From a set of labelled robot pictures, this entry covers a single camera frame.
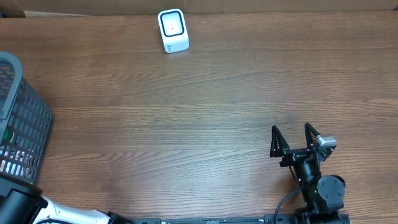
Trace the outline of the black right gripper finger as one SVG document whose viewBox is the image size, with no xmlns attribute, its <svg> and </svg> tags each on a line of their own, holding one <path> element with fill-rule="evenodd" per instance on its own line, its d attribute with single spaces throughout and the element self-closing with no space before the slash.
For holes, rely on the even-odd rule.
<svg viewBox="0 0 398 224">
<path fill-rule="evenodd" d="M 283 157 L 286 151 L 290 150 L 290 146 L 281 134 L 276 125 L 271 128 L 271 149 L 270 157 Z"/>
<path fill-rule="evenodd" d="M 310 123 L 305 123 L 304 127 L 307 147 L 319 146 L 317 136 L 319 136 L 320 133 Z"/>
</svg>

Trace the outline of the teal wet wipes pack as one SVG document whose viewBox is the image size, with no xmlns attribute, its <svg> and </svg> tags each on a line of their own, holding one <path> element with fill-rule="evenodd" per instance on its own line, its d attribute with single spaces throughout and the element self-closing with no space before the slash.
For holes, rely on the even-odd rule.
<svg viewBox="0 0 398 224">
<path fill-rule="evenodd" d="M 33 170 L 28 167 L 34 161 L 32 155 L 14 149 L 1 149 L 1 172 L 23 178 L 31 178 Z"/>
</svg>

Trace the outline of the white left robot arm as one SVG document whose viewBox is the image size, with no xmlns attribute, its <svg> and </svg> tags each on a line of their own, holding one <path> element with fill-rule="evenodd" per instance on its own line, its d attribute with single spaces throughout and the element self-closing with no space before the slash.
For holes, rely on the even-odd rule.
<svg viewBox="0 0 398 224">
<path fill-rule="evenodd" d="M 51 201 L 38 187 L 1 175 L 1 224 L 117 224 L 133 221 L 117 213 L 79 210 Z"/>
</svg>

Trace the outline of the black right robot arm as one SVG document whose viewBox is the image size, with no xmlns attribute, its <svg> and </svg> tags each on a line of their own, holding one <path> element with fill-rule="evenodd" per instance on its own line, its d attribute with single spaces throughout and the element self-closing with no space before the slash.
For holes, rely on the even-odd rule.
<svg viewBox="0 0 398 224">
<path fill-rule="evenodd" d="M 289 216 L 292 223 L 349 223 L 349 216 L 343 216 L 346 183 L 338 175 L 322 175 L 321 163 L 335 151 L 337 140 L 332 135 L 320 134 L 310 123 L 305 123 L 306 146 L 291 149 L 279 128 L 271 127 L 270 157 L 281 158 L 279 165 L 288 167 L 298 188 L 286 195 L 278 204 L 272 216 L 277 223 L 283 204 L 297 193 L 301 193 L 304 207 Z"/>
</svg>

